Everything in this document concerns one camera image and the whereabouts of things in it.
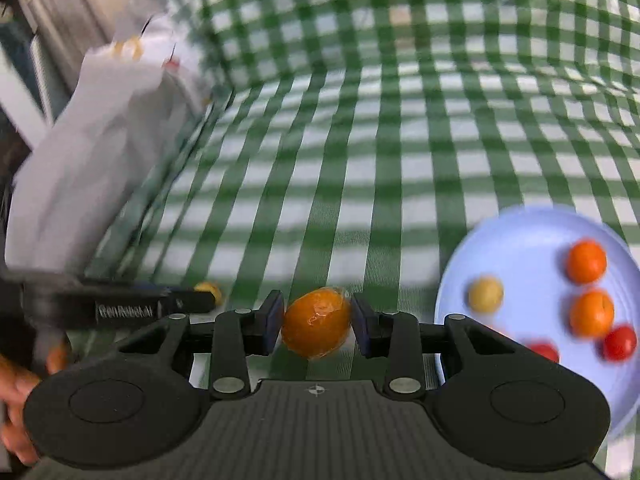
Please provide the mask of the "person's left hand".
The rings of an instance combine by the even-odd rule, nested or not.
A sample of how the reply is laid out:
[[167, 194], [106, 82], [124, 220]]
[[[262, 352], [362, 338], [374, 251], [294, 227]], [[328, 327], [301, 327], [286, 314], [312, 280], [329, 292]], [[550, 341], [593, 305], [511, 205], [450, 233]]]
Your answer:
[[[56, 374], [70, 362], [72, 349], [63, 337], [49, 351], [46, 370]], [[39, 460], [38, 453], [29, 439], [24, 424], [24, 405], [41, 379], [31, 370], [1, 357], [1, 402], [6, 404], [6, 420], [1, 424], [1, 442], [10, 454], [15, 455], [25, 466], [32, 466]]]

